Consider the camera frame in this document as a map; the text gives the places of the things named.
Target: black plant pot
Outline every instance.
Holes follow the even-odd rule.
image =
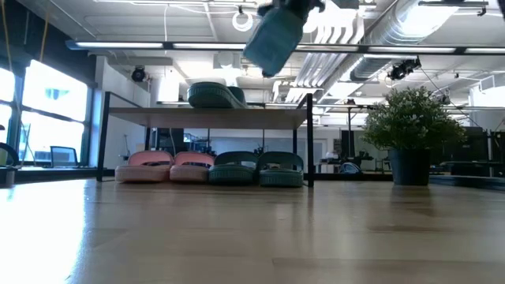
[[[388,152],[396,185],[428,184],[429,150],[391,149]]]

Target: computer monitor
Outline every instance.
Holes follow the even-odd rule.
[[[53,167],[77,166],[76,149],[61,146],[51,146],[50,160]]]

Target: security camera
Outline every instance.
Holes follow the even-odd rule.
[[[145,72],[144,66],[137,66],[132,73],[132,80],[137,83],[145,82],[148,79],[148,74]]]

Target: ceiling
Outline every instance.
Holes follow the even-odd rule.
[[[47,2],[40,0],[18,0],[34,13],[44,18]],[[252,35],[253,29],[239,32],[232,25],[235,13],[233,7],[209,6],[205,14],[204,6],[138,6],[131,3],[100,2],[96,0],[51,0],[50,22],[77,40],[165,40],[197,42],[239,42],[243,43]],[[365,33],[374,20],[393,2],[376,0],[376,8],[363,13]],[[253,13],[254,8],[244,8]],[[421,44],[430,45],[505,45],[505,22],[498,13],[496,0],[490,0],[488,15],[477,17],[480,9],[460,9],[451,16],[436,32],[428,36]],[[259,19],[254,16],[254,25]],[[305,33],[302,42],[313,43],[317,32]],[[188,51],[126,51],[105,54],[109,58],[172,58],[185,78],[185,85],[202,80],[214,80],[224,83],[213,69],[215,52]],[[238,86],[244,89],[272,90],[276,80],[293,80],[304,65],[307,54],[293,54],[285,68],[274,79],[264,79],[260,69],[247,61],[241,61],[241,76]],[[483,78],[497,71],[505,70],[505,58],[470,57],[470,56],[422,56],[423,69],[438,88],[450,85],[451,99],[464,104],[468,97],[468,86],[478,81],[463,78]],[[133,69],[133,65],[122,64],[124,70]],[[147,67],[152,74],[163,74],[165,67],[153,65]],[[359,89],[358,101],[372,103],[380,101],[382,94],[391,90],[391,82],[385,79],[385,73],[379,74],[376,81],[364,84]],[[432,90],[436,87],[421,71],[410,74],[405,80],[395,82],[395,88],[425,86]]]

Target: white ceiling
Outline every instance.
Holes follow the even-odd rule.
[[[47,7],[46,1],[18,0],[34,13],[44,17]],[[164,40],[163,14],[165,6],[135,6],[128,3],[106,3],[93,0],[52,0],[55,4],[51,8],[50,22],[63,32],[79,40]],[[385,10],[392,0],[376,0],[377,7],[373,13],[366,15],[365,29],[373,22],[374,17]],[[496,0],[491,0],[488,13],[496,12]],[[203,7],[188,7],[204,12]],[[230,12],[231,8],[209,8],[212,12]],[[169,41],[200,41],[200,42],[245,42],[251,36],[253,29],[247,32],[237,31],[231,24],[232,13],[212,14],[210,21],[207,15],[192,13],[169,6],[166,10],[167,38]],[[211,24],[215,29],[213,35]],[[423,44],[430,45],[464,45],[486,44],[505,45],[505,22],[501,17],[494,16],[452,16],[435,33],[430,35]],[[315,36],[305,34],[302,41],[312,42]],[[181,71],[188,77],[187,83],[199,80],[222,80],[216,78],[212,70],[214,52],[183,52],[183,51],[129,51],[114,56],[128,57],[170,57],[173,58]],[[303,65],[305,54],[294,54],[287,62],[282,77],[295,77]],[[466,99],[465,87],[475,81],[455,79],[458,70],[460,77],[484,77],[490,70],[505,70],[505,58],[500,57],[468,57],[468,56],[423,56],[423,68],[432,77],[438,87],[453,84],[455,100]],[[162,73],[163,67],[151,67],[151,72]],[[435,87],[427,82],[423,73],[416,72],[401,81],[396,88],[419,87],[421,85]],[[261,78],[260,70],[248,65],[244,77],[238,78],[243,88],[272,88],[274,80]],[[360,89],[363,97],[380,97],[388,92],[383,81],[379,84],[366,84]]]

